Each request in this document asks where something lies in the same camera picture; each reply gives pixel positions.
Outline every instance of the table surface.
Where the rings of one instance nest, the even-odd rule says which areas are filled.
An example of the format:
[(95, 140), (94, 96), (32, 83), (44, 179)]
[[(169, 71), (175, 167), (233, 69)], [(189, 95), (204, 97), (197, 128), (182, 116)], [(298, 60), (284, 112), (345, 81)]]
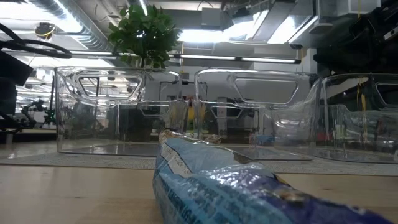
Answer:
[[(153, 170), (0, 166), (0, 223), (162, 223)], [(303, 192), (398, 223), (398, 177), (280, 174)]]

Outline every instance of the desk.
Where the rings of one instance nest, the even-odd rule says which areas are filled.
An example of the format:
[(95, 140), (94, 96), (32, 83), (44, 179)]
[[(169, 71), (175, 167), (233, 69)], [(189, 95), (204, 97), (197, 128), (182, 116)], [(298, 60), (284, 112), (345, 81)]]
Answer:
[[(153, 170), (0, 166), (0, 223), (162, 223)], [(398, 223), (398, 177), (281, 174), (293, 187)]]

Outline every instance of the gray mat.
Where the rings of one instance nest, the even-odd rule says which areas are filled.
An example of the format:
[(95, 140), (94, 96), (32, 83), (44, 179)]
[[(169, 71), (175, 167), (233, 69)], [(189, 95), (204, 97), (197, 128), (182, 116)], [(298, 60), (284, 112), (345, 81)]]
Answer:
[[(365, 164), (319, 158), (315, 158), (312, 161), (260, 162), (264, 164), (266, 169), (275, 173), (398, 176), (398, 165), (395, 164)], [(51, 153), (15, 159), (1, 159), (0, 164), (154, 169), (155, 158)]]

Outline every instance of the clear plastic bin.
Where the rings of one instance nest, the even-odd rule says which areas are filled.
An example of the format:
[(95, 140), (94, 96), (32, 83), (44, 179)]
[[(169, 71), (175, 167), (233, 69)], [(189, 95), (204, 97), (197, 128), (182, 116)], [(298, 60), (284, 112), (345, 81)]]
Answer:
[(307, 160), (316, 136), (318, 77), (208, 69), (195, 74), (200, 139), (253, 159)]
[(315, 156), (398, 163), (398, 75), (326, 78), (319, 104)]
[(159, 132), (182, 132), (179, 74), (138, 68), (58, 67), (58, 151), (155, 156)]

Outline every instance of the green plant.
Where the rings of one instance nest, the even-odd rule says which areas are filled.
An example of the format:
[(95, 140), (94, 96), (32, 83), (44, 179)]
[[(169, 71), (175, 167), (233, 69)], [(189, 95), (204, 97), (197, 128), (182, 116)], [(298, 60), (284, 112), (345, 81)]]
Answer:
[[(122, 53), (134, 53), (141, 58), (141, 68), (151, 65), (154, 68), (165, 68), (164, 62), (169, 60), (168, 51), (176, 46), (180, 29), (163, 9), (155, 6), (147, 7), (147, 15), (140, 5), (132, 5), (122, 9), (119, 25), (109, 23), (112, 33), (108, 40), (114, 44), (115, 50)], [(121, 60), (134, 64), (137, 58), (123, 55)]]

